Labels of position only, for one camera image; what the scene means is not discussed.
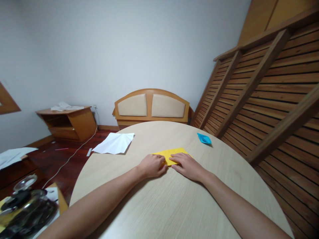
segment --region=forearm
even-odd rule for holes
[[[138,167],[103,184],[72,205],[39,238],[85,238],[145,175]]]
[[[209,190],[243,239],[290,238],[257,208],[225,185],[211,172],[205,172],[201,183]]]

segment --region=white paper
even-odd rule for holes
[[[56,203],[57,203],[57,205],[59,205],[59,200],[58,200],[59,197],[58,197],[57,187],[55,187],[55,188],[46,188],[46,190],[48,191],[48,193],[47,193],[47,198],[50,199],[51,201],[56,201],[56,200],[57,200]],[[54,222],[59,216],[60,216],[60,209],[58,208],[58,209],[57,209],[57,212],[56,212],[56,215],[55,215],[55,217],[51,220],[51,222],[50,222],[48,225],[42,227],[42,228],[40,229],[40,231],[38,231],[38,233],[35,234],[35,236],[33,237],[33,239],[37,238],[37,237],[38,237],[52,222]]]
[[[17,148],[9,149],[0,154],[0,170],[21,161],[21,157],[27,153],[37,150],[37,148]]]
[[[134,133],[118,134],[110,133],[107,138],[97,145],[93,151],[97,153],[124,153],[134,138]]]
[[[81,110],[84,109],[84,106],[71,106],[64,101],[59,103],[59,106],[51,107],[52,111],[64,111],[64,110]]]

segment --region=beige cushion panel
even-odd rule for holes
[[[152,117],[183,118],[185,104],[169,96],[153,94]]]
[[[121,116],[147,116],[146,94],[131,96],[117,104]]]

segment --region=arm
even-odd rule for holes
[[[125,174],[103,184],[77,201],[38,238],[85,238],[110,215],[120,201],[139,182],[163,174],[165,157],[147,155]]]
[[[190,155],[172,154],[172,165],[185,177],[201,182],[224,211],[241,238],[290,238],[257,208],[231,190],[215,174],[204,169]]]

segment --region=blue paper boat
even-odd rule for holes
[[[198,137],[199,137],[199,140],[204,143],[204,144],[211,144],[212,141],[210,140],[210,138],[206,135],[203,135],[203,134],[200,134],[200,133],[197,133]]]

